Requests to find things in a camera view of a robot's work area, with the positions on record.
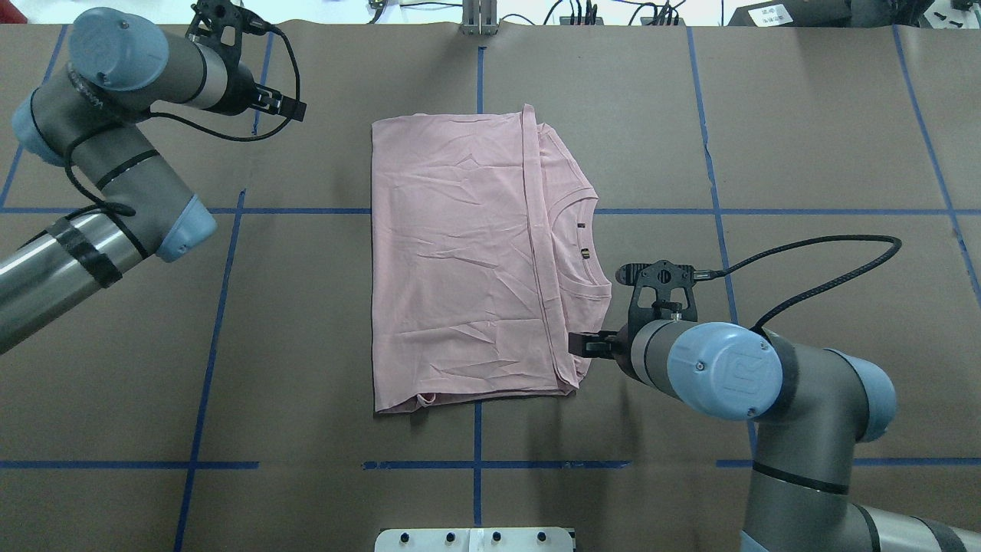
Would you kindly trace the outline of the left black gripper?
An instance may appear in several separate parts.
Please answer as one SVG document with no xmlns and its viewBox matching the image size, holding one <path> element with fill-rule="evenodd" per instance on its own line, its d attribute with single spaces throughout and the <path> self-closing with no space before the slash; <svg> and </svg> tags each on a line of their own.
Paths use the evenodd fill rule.
<svg viewBox="0 0 981 552">
<path fill-rule="evenodd" d="M 246 109 L 284 117 L 287 121 L 302 122 L 307 105 L 279 90 L 257 84 L 249 67 L 239 62 L 228 74 L 227 87 L 223 94 L 223 115 L 239 115 Z"/>
</svg>

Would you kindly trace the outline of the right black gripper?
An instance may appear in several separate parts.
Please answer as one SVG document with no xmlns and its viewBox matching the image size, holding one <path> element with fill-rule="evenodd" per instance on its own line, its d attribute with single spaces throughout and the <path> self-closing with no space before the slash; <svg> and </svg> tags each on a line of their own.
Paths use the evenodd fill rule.
<svg viewBox="0 0 981 552">
<path fill-rule="evenodd" d="M 569 353 L 580 359 L 615 360 L 621 373 L 631 380 L 652 380 L 647 366 L 651 335 L 652 322 L 645 323 L 633 334 L 628 326 L 619 332 L 570 332 Z"/>
</svg>

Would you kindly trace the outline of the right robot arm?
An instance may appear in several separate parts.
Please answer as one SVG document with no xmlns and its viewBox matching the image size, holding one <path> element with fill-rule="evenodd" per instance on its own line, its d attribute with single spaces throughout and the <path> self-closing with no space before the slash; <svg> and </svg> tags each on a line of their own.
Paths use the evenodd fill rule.
<svg viewBox="0 0 981 552">
<path fill-rule="evenodd" d="M 896 389 L 870 361 L 732 323 L 655 320 L 571 333 L 569 352 L 701 415 L 756 423 L 743 551 L 977 551 L 977 532 L 849 498 L 855 447 L 886 433 Z"/>
</svg>

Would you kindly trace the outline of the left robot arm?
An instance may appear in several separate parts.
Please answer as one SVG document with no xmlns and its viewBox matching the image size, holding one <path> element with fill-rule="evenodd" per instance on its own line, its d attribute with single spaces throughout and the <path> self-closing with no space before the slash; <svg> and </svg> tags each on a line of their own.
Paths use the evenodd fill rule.
<svg viewBox="0 0 981 552">
<path fill-rule="evenodd" d="M 20 345 L 92 294 L 118 283 L 151 256 L 178 261 L 217 223 L 139 129 L 167 119 L 158 102 L 236 116 L 256 110 L 301 121 L 306 104 L 259 84 L 242 62 L 243 35 L 280 38 L 294 85 L 301 79 L 290 39 L 231 1 L 197 1 L 184 35 L 109 7 L 74 20 L 69 61 L 18 105 L 11 126 L 22 148 L 64 171 L 88 203 L 54 220 L 2 262 L 3 352 Z"/>
</svg>

